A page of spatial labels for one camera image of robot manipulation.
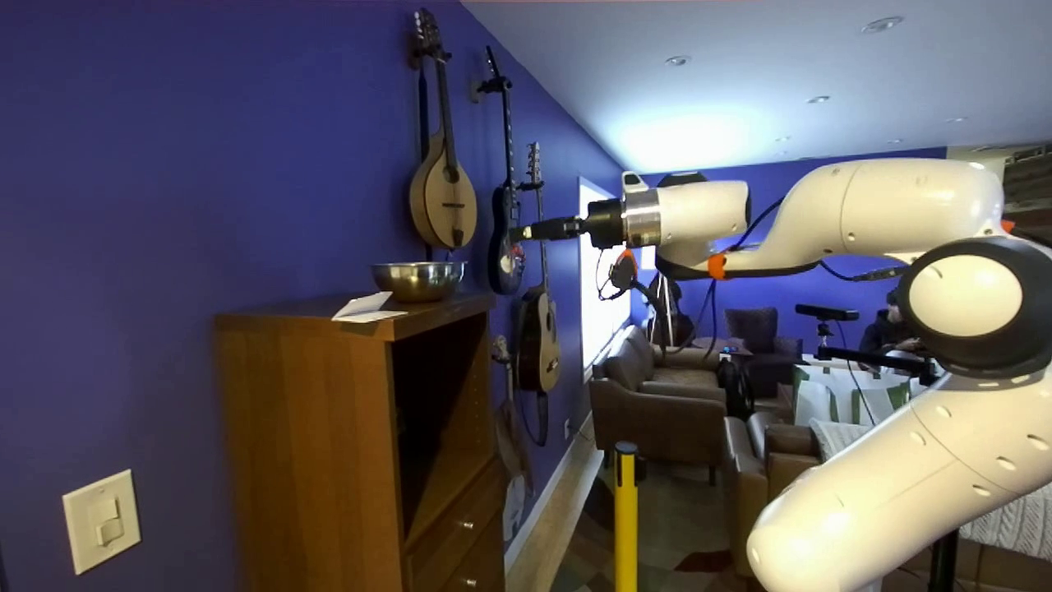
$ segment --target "wooden cabinet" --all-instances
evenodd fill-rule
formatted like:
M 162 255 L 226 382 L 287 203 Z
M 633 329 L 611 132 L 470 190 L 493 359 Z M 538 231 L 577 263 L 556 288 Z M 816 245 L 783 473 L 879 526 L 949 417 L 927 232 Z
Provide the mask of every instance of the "wooden cabinet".
M 489 296 L 370 325 L 342 299 L 216 318 L 248 588 L 502 588 Z

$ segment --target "armchair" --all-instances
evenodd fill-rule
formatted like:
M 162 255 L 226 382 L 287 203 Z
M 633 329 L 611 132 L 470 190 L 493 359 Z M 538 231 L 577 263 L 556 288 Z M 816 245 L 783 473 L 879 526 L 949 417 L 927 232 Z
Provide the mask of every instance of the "armchair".
M 626 325 L 587 369 L 595 445 L 638 445 L 650 460 L 721 468 L 724 387 L 717 353 L 662 356 Z
M 799 473 L 822 462 L 822 447 L 805 424 L 788 424 L 788 414 L 756 411 L 748 417 L 724 417 L 724 486 L 733 569 L 752 577 L 746 538 L 764 514 Z
M 799 337 L 780 336 L 780 310 L 728 310 L 728 325 L 733 336 L 730 353 L 741 369 L 741 392 L 748 402 L 780 398 L 780 383 L 792 383 L 802 356 Z

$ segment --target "dresser drawer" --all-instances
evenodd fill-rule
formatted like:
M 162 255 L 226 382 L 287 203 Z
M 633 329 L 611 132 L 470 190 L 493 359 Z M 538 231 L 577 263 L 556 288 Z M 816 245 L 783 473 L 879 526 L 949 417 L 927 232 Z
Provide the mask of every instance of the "dresser drawer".
M 502 478 L 500 462 L 489 460 L 485 469 L 451 502 L 451 508 L 444 508 L 440 520 L 410 541 L 408 577 L 413 588 L 447 588 L 466 557 L 485 547 L 495 548 L 495 567 L 502 569 L 500 506 Z
M 489 520 L 466 557 L 457 562 L 447 592 L 502 592 L 502 520 Z

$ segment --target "string instrument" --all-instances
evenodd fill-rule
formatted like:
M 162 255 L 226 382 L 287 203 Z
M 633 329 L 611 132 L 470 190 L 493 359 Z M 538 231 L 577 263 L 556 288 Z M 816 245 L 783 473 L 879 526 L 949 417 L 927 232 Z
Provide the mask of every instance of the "string instrument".
M 517 150 L 514 150 L 514 82 L 500 73 L 493 50 L 485 47 L 489 79 L 480 91 L 500 91 L 500 119 L 502 119 L 502 185 L 493 190 L 493 232 L 485 250 L 485 278 L 493 291 L 517 291 L 524 284 L 525 252 L 524 243 L 511 235 L 518 209 L 518 185 L 517 185 Z
M 447 58 L 436 19 L 431 9 L 413 9 L 413 56 L 431 58 L 436 70 L 440 133 L 431 139 L 423 161 L 410 178 L 410 219 L 431 245 L 466 245 L 478 231 L 478 194 L 457 161 Z
M 528 178 L 538 203 L 538 146 L 528 146 Z M 550 250 L 538 243 L 538 285 L 524 291 L 524 321 L 518 321 L 518 383 L 538 395 L 556 392 L 558 383 L 558 331 L 556 331 L 556 299 L 550 291 Z

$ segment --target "ceiling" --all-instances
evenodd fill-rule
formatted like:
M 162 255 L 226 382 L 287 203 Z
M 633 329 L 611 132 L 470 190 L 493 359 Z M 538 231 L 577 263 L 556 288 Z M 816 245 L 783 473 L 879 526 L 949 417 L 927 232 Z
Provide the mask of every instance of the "ceiling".
M 631 172 L 1052 140 L 1049 0 L 462 0 Z

